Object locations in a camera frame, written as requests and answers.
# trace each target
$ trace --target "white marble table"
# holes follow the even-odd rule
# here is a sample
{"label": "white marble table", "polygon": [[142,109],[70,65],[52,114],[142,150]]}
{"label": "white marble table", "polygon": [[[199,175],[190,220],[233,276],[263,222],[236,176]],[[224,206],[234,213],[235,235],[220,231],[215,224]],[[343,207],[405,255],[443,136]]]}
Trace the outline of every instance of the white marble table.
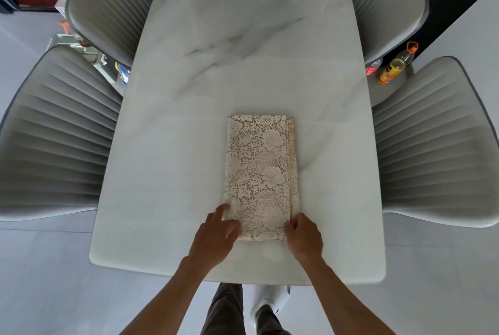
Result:
{"label": "white marble table", "polygon": [[[221,203],[230,114],[295,118],[301,207],[346,283],[385,250],[369,93],[351,0],[154,0],[95,220],[94,264],[172,275]],[[236,242],[207,277],[309,284],[284,242]]]}

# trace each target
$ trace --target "red label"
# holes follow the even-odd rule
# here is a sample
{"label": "red label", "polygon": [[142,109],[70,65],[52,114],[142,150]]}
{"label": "red label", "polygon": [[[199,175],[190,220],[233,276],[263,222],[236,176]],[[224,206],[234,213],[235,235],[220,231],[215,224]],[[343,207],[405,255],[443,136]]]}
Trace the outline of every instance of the red label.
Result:
{"label": "red label", "polygon": [[378,69],[378,67],[367,67],[366,68],[366,75],[372,75],[373,73],[376,72],[377,69]]}

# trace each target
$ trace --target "chair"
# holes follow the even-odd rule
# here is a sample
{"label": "chair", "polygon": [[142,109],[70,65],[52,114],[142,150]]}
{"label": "chair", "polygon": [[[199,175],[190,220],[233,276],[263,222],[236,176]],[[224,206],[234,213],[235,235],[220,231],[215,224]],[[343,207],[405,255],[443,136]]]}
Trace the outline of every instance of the chair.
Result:
{"label": "chair", "polygon": [[96,209],[121,100],[77,51],[47,51],[0,124],[0,220]]}
{"label": "chair", "polygon": [[446,225],[499,221],[499,145],[460,63],[438,58],[373,108],[383,211]]}
{"label": "chair", "polygon": [[365,63],[378,60],[425,22],[429,0],[353,0]]}
{"label": "chair", "polygon": [[67,0],[66,18],[82,38],[130,69],[152,0]]}

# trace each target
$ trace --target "plastic bottle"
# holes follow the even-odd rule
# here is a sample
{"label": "plastic bottle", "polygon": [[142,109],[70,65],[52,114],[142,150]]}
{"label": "plastic bottle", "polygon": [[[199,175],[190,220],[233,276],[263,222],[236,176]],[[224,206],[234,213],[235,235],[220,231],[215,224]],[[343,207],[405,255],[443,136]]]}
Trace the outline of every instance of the plastic bottle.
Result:
{"label": "plastic bottle", "polygon": [[366,75],[372,75],[383,63],[383,58],[379,58],[377,61],[372,62],[370,65],[366,66]]}
{"label": "plastic bottle", "polygon": [[397,54],[388,66],[378,76],[378,83],[388,84],[390,81],[401,73],[414,60],[414,53],[418,51],[419,45],[417,42],[407,42],[407,50]]}

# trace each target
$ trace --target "white shoe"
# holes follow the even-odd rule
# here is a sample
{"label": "white shoe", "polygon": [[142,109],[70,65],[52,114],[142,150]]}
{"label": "white shoe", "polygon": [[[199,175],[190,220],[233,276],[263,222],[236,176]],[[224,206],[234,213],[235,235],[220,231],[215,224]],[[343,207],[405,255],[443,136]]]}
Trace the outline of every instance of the white shoe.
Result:
{"label": "white shoe", "polygon": [[291,287],[289,285],[265,285],[257,297],[260,297],[258,303],[251,310],[251,323],[257,328],[257,313],[260,307],[269,305],[274,314],[283,309],[286,302],[290,299]]}

